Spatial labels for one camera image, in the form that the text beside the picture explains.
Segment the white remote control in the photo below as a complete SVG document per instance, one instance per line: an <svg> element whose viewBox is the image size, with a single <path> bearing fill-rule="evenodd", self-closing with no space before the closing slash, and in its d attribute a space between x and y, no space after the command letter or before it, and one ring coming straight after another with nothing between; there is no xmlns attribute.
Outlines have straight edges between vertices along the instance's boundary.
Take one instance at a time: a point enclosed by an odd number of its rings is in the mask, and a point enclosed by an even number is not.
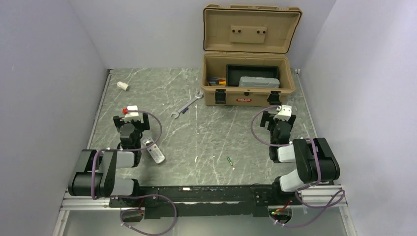
<svg viewBox="0 0 417 236"><path fill-rule="evenodd" d="M147 147L148 153L156 164L161 164L165 161L165 156L151 137L142 140L142 143Z"/></svg>

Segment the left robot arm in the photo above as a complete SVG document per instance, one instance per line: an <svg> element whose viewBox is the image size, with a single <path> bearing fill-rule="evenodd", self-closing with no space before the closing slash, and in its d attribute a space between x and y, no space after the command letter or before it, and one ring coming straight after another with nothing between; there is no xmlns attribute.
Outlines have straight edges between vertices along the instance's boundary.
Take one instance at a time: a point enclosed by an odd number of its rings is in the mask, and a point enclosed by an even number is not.
<svg viewBox="0 0 417 236"><path fill-rule="evenodd" d="M69 180L68 192L71 196L94 198L122 195L122 200L133 207L142 197L135 189L137 183L133 179L116 178L116 171L139 165L143 132L150 130L149 117L144 113L132 113L114 116L113 122L119 134L117 148L82 150Z"/></svg>

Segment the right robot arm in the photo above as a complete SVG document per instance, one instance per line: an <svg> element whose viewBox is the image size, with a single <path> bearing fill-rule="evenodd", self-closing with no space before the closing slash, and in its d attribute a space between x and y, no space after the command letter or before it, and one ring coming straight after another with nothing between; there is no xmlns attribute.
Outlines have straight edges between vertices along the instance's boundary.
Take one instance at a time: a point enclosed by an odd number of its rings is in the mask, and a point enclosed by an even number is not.
<svg viewBox="0 0 417 236"><path fill-rule="evenodd" d="M267 126L269 131L270 159L274 163L296 165L293 171L274 181L277 187L271 190L271 198L277 204L285 203L290 192L340 177L340 166L325 138L290 140L296 118L289 112L273 114L263 111L260 121L260 126Z"/></svg>

